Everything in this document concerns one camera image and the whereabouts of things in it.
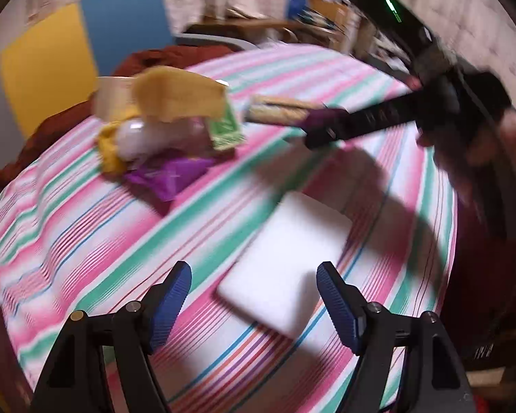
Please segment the person right hand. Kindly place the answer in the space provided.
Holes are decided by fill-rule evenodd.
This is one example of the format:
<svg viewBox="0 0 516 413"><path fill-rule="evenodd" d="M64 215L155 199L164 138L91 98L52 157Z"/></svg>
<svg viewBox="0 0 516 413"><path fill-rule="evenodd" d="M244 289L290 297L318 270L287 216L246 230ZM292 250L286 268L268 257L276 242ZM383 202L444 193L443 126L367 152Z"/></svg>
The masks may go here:
<svg viewBox="0 0 516 413"><path fill-rule="evenodd" d="M498 127L499 139L508 153L512 165L516 170L516 110L507 109ZM473 184L469 177L461 172L453 159L444 153L434 139L433 133L418 131L417 144L421 147L434 149L435 165L448 175L451 186L457 191L459 198L469 205L473 197ZM480 130L471 145L467 148L464 157L470 166L481 166L491 161L497 155L498 143L493 138L489 128Z"/></svg>

